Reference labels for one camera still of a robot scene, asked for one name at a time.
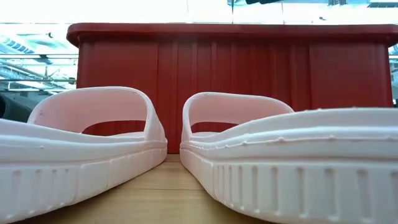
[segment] blurry background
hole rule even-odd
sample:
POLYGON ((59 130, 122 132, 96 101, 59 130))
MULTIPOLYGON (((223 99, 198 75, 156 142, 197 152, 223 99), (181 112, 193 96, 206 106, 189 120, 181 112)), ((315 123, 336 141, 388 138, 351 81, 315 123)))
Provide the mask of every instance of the blurry background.
MULTIPOLYGON (((398 0, 14 0, 0 10, 0 94, 28 108, 76 88, 78 49, 65 38, 76 22, 398 24, 398 0)), ((398 99, 398 45, 389 54, 398 99)))

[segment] textured sole edge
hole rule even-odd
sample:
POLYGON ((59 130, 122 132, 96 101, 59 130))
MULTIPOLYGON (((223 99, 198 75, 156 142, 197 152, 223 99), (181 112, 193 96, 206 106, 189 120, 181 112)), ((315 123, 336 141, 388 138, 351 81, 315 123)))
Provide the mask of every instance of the textured sole edge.
POLYGON ((180 157, 215 200, 251 217, 292 224, 398 223, 397 162, 228 162, 186 149, 180 157))
POLYGON ((102 161, 0 164, 0 223, 16 222, 94 197, 151 170, 165 149, 102 161))

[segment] slide sandal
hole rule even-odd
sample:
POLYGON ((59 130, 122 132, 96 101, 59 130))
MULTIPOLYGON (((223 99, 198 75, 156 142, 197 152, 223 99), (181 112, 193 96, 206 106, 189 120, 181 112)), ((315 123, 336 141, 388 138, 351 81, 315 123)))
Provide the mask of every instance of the slide sandal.
POLYGON ((126 87, 50 96, 28 123, 0 119, 0 223, 81 202, 159 165, 167 140, 152 102, 126 87), (143 132, 82 134, 106 121, 146 121, 143 132))
POLYGON ((397 223, 398 110, 294 113, 265 96, 198 93, 183 108, 182 164, 227 207, 277 223, 397 223), (192 133, 200 122, 233 123, 192 133))

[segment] red plastic crate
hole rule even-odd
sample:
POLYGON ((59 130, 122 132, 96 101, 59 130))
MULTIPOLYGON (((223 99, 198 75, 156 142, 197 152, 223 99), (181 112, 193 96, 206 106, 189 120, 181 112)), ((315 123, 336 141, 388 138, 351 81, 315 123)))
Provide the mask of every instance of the red plastic crate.
MULTIPOLYGON (((130 86, 155 105, 178 153, 182 107, 201 91, 271 96, 294 110, 392 106, 388 46, 398 26, 260 26, 232 24, 74 24, 78 88, 130 86)), ((221 131, 228 124, 197 124, 221 131)), ((140 131, 125 121, 87 133, 140 131)))

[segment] wooden floor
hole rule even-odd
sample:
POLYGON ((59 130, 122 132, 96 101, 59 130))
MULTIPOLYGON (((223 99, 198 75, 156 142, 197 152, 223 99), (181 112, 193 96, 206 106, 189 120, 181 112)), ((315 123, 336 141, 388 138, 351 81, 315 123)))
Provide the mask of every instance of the wooden floor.
POLYGON ((168 155, 158 167, 76 205, 22 223, 268 223, 234 212, 213 200, 181 165, 168 155))

